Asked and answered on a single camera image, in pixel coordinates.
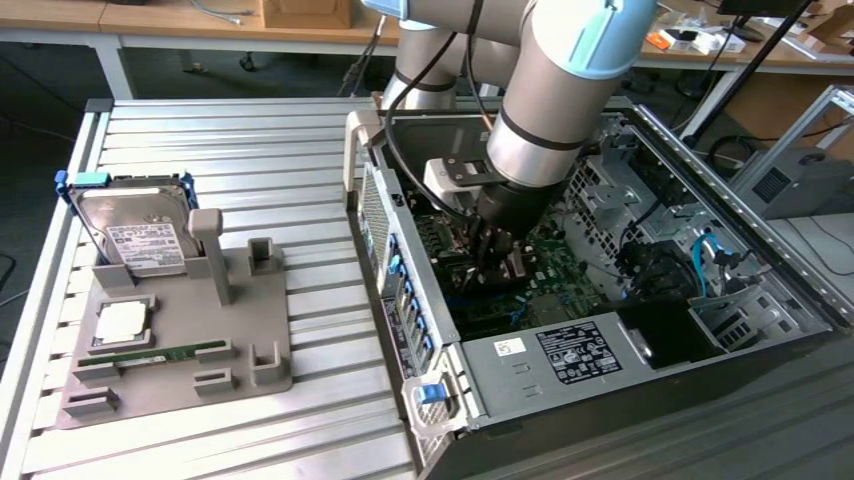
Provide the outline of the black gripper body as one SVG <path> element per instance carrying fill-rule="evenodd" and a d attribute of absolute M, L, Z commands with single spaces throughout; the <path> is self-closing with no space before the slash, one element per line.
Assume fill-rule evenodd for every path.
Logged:
<path fill-rule="evenodd" d="M 523 239 L 539 224 L 555 199 L 555 186 L 525 187 L 513 182 L 482 187 L 475 212 L 491 228 Z"/>

